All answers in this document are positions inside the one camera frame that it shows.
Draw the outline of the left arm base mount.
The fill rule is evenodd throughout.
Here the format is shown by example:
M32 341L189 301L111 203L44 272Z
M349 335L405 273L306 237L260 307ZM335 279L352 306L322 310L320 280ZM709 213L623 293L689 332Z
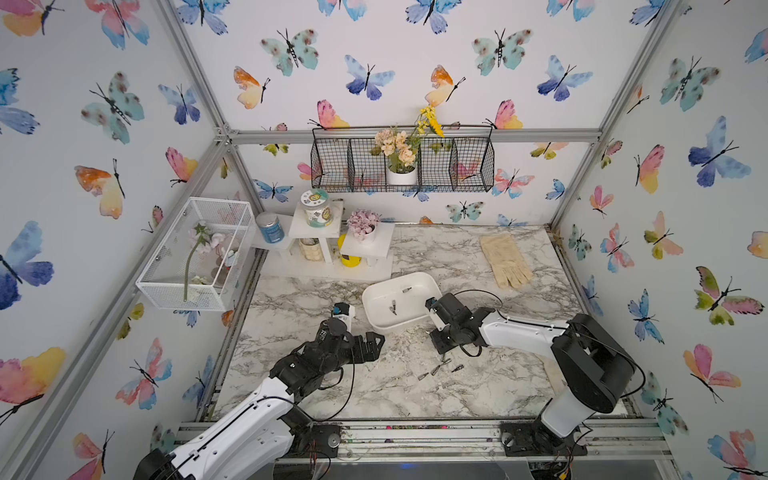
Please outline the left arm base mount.
M341 445L341 427L334 424L312 424L294 434L289 458L335 459Z

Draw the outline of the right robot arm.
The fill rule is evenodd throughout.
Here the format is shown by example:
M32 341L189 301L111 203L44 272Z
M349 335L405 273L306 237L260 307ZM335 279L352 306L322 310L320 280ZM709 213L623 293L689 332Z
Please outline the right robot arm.
M554 360L566 387L538 415L534 427L561 441L595 413L612 412L638 367L593 317L578 314L565 326L508 317L482 307L470 311L448 293L425 301L435 324L433 346L444 354L474 345L524 350Z

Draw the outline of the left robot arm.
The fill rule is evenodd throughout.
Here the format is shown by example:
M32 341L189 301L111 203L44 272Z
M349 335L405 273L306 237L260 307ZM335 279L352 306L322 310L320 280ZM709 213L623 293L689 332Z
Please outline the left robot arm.
M353 335L354 308L334 305L315 337L280 358L269 375L237 407L169 453L152 450L138 464L136 479L247 479L265 465L312 444L320 421L300 402L319 391L325 377L379 359L385 337Z

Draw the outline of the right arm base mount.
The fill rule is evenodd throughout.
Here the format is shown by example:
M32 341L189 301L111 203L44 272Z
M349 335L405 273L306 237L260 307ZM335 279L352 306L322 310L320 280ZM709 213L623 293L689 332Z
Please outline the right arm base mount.
M539 420L501 423L500 443L506 457L587 455L587 448L578 445L572 434L558 437Z

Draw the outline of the white plastic storage box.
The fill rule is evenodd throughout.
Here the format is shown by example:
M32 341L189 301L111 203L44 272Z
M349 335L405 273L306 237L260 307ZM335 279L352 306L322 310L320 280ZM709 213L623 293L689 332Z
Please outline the white plastic storage box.
M402 289L407 287L413 288L402 293ZM431 275L416 272L368 286L363 291L362 303L372 329L378 334L388 335L429 321L425 301L441 296L441 290ZM389 309L392 300L397 302L396 316Z

